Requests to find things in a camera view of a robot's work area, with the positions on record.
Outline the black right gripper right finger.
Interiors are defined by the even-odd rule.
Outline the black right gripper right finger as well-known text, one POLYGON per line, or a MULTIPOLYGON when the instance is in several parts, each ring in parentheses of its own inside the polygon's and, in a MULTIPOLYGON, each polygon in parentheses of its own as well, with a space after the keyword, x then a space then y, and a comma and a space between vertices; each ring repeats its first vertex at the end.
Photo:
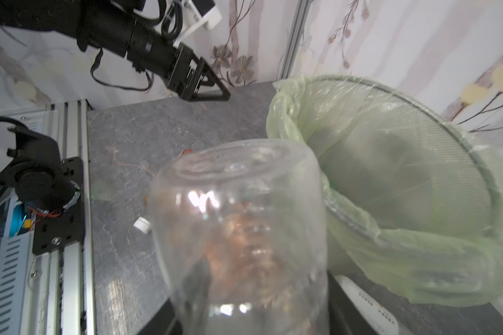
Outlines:
POLYGON ((367 334, 367 322, 328 272, 328 313, 330 334, 367 334))

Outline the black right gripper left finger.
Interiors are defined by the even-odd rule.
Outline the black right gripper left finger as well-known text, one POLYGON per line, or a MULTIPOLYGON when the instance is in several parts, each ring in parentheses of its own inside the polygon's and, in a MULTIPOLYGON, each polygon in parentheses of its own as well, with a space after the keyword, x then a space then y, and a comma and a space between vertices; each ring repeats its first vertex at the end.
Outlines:
POLYGON ((173 294, 140 334, 205 334, 208 292, 212 281, 207 258, 201 258, 184 276, 173 294))

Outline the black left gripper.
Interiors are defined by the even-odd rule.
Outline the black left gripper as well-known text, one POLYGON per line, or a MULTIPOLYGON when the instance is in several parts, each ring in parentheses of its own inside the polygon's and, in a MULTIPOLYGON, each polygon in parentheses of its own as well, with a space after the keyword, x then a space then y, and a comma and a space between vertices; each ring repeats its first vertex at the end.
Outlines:
POLYGON ((185 101, 228 101, 230 91, 192 49, 183 43, 177 48, 173 70, 165 79, 166 88, 185 101))

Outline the white label clear bottle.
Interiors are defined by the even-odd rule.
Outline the white label clear bottle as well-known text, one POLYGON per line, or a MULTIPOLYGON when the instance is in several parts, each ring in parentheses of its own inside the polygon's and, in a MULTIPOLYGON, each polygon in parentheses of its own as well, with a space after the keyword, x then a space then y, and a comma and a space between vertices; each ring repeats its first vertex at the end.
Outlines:
POLYGON ((336 276, 342 290, 373 330, 380 335, 399 335, 397 319, 378 301, 346 276, 336 276))

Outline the clear bottle white cap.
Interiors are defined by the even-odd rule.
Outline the clear bottle white cap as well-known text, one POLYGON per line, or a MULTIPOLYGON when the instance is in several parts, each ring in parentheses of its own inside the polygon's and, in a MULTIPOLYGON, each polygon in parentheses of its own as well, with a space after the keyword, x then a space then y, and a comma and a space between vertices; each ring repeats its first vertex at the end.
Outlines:
POLYGON ((311 149, 243 140, 153 179, 152 236, 184 334, 327 334, 326 209, 311 149))

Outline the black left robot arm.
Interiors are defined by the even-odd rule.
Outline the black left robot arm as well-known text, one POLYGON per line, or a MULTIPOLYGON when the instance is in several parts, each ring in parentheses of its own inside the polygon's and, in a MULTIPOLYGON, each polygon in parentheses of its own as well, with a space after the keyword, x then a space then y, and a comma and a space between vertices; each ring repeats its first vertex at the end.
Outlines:
POLYGON ((152 88, 158 75, 167 89, 185 101, 227 101, 231 94, 208 61, 183 40, 199 27, 222 19, 214 1, 159 1, 159 15, 140 12, 144 1, 0 1, 0 26, 33 32, 58 32, 76 40, 81 51, 98 49, 131 62, 152 88))

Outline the aluminium mounting rail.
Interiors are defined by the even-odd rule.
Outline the aluminium mounting rail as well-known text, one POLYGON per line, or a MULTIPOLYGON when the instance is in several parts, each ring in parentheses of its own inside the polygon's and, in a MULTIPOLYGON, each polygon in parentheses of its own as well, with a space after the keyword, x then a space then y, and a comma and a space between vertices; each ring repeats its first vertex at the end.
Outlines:
POLYGON ((0 334, 94 334, 88 104, 0 115, 0 334))

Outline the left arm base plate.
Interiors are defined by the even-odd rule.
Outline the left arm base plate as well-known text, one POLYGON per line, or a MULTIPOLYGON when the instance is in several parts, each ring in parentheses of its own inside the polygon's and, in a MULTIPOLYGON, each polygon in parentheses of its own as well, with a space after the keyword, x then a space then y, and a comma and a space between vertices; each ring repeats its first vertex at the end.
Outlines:
POLYGON ((32 253, 42 255, 85 238, 84 164, 73 157, 62 162, 62 176, 44 207, 36 208, 32 253))

